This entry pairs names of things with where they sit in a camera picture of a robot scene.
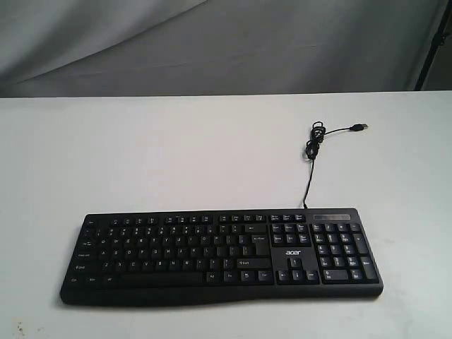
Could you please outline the black tripod stand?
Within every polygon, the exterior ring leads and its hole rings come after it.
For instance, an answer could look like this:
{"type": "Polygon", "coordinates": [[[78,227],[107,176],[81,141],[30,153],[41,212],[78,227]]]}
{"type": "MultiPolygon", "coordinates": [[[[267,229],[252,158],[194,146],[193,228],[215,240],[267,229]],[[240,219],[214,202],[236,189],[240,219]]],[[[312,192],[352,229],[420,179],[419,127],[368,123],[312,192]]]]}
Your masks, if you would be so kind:
{"type": "Polygon", "coordinates": [[[442,12],[438,28],[435,30],[435,33],[431,39],[429,51],[424,59],[422,68],[420,70],[419,76],[414,87],[414,91],[421,91],[423,89],[427,76],[434,62],[436,53],[438,49],[444,45],[447,37],[450,35],[449,32],[446,32],[446,26],[448,25],[448,20],[450,17],[451,17],[451,1],[447,1],[446,7],[442,12]]]}

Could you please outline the black acer keyboard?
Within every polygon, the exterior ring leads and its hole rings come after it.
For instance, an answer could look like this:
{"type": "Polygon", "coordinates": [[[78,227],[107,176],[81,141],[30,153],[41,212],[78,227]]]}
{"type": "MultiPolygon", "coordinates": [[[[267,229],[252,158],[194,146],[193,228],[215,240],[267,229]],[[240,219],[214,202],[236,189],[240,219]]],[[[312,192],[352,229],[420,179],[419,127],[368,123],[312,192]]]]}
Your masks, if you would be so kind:
{"type": "Polygon", "coordinates": [[[59,295],[168,307],[382,291],[354,208],[291,208],[89,214],[59,295]]]}

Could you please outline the grey backdrop cloth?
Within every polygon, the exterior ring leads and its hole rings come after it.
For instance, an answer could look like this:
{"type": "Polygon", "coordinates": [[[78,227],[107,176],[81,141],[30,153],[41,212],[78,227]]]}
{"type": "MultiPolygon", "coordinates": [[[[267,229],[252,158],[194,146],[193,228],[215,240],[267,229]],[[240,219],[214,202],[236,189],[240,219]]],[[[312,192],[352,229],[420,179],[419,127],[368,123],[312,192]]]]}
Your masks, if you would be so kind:
{"type": "Polygon", "coordinates": [[[399,91],[442,1],[2,1],[1,96],[399,91]]]}

